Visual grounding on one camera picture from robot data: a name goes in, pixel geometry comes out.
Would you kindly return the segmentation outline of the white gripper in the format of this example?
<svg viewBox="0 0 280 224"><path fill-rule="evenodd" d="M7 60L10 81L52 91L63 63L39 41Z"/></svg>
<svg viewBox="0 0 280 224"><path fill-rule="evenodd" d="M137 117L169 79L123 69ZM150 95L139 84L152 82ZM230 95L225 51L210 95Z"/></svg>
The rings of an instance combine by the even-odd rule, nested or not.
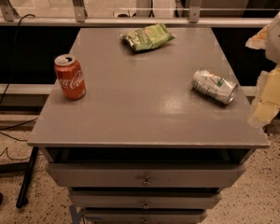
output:
<svg viewBox="0 0 280 224"><path fill-rule="evenodd" d="M250 49L265 49L269 60L280 63L280 11L269 26L264 26L250 37L245 45ZM279 111L280 64L271 72L260 73L247 121L252 127L261 128L269 124Z"/></svg>

